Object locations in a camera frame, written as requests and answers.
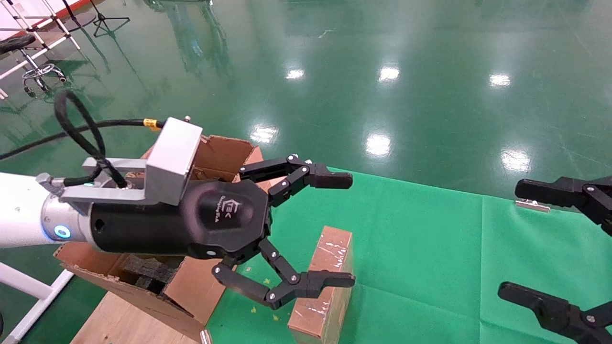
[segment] green cloth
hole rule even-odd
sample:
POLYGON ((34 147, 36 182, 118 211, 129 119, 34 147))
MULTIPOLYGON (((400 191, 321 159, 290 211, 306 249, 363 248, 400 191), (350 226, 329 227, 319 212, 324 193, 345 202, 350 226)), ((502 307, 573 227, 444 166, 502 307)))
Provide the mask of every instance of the green cloth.
MULTIPOLYGON (((276 209, 270 239, 304 271, 324 225, 353 232, 357 284, 340 343, 573 343, 498 298, 499 284, 582 309, 612 299, 612 239, 582 214, 355 173, 349 190, 305 189, 276 209)), ((239 272, 279 282, 260 256, 239 272)), ((215 343, 292 343, 292 309, 227 291, 208 329, 215 343)))

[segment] cardboard box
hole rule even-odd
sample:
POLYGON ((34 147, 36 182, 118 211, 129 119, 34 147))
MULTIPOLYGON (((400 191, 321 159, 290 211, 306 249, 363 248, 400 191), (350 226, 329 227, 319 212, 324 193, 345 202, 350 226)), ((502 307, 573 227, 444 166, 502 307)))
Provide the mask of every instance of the cardboard box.
MULTIPOLYGON (((149 150, 143 156, 146 159, 149 150)), ((222 136, 203 136, 193 160, 192 179, 238 181, 239 168, 246 163, 262 161, 259 147, 248 141, 222 136)), ((259 183, 268 190, 270 182, 259 183)), ((160 294, 139 288, 133 275, 122 270, 127 254, 99 252, 83 242, 61 245, 54 256, 75 275, 112 291, 191 339, 199 342, 202 331, 221 299, 225 287, 213 276, 218 260, 196 260, 185 257, 176 273, 160 294)))
MULTIPOLYGON (((325 226, 308 270, 353 273, 352 234, 325 226)), ((337 344, 352 288, 325 288, 318 299, 297 299, 287 326, 298 344, 337 344)))

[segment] caster wheel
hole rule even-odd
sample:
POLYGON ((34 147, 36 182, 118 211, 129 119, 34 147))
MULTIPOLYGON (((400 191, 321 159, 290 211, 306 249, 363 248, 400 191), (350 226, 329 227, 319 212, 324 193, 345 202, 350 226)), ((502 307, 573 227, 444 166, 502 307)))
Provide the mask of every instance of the caster wheel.
POLYGON ((23 90, 32 98, 36 98, 36 93, 29 87, 24 87, 23 90))

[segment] white frame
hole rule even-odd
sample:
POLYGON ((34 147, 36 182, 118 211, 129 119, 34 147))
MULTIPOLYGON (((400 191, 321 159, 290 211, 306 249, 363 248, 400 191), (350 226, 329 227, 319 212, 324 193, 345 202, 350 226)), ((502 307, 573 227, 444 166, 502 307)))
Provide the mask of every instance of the white frame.
POLYGON ((11 286, 38 299, 38 302, 34 304, 32 309, 30 309, 19 324, 9 333, 9 336, 2 341, 2 344, 19 343, 30 328, 32 328, 34 323, 40 318, 42 313, 44 313, 53 300, 55 300, 55 297, 62 291, 66 284, 68 284, 72 276, 74 276, 72 272, 64 270, 59 274, 53 284, 46 285, 19 270, 15 270, 6 264, 0 263, 0 283, 11 286))

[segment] silver mounting bracket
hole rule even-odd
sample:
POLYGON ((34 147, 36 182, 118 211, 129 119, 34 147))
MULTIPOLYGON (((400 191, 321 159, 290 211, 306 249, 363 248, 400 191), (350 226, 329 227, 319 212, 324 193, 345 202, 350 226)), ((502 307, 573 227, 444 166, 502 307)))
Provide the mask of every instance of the silver mounting bracket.
POLYGON ((527 208, 527 209, 532 209, 532 210, 541 211, 541 212, 550 212, 550 207, 543 206, 539 204, 537 201, 520 199, 520 200, 514 201, 514 204, 516 204, 517 207, 521 207, 521 208, 527 208))
MULTIPOLYGON (((137 189, 132 184, 124 189, 103 187, 110 180, 106 173, 101 173, 93 185, 58 188, 49 182, 45 188, 53 191, 60 201, 71 204, 79 212, 85 208, 89 209, 91 203, 162 202, 177 205, 191 177, 193 159, 200 146, 201 135, 201 127, 176 118, 168 118, 147 159, 107 158, 122 174, 144 173, 142 189, 137 189)), ((91 173, 96 166, 97 162, 92 157, 83 163, 83 169, 87 173, 91 173)), ((42 185, 48 181, 48 175, 41 174, 40 179, 42 185)))

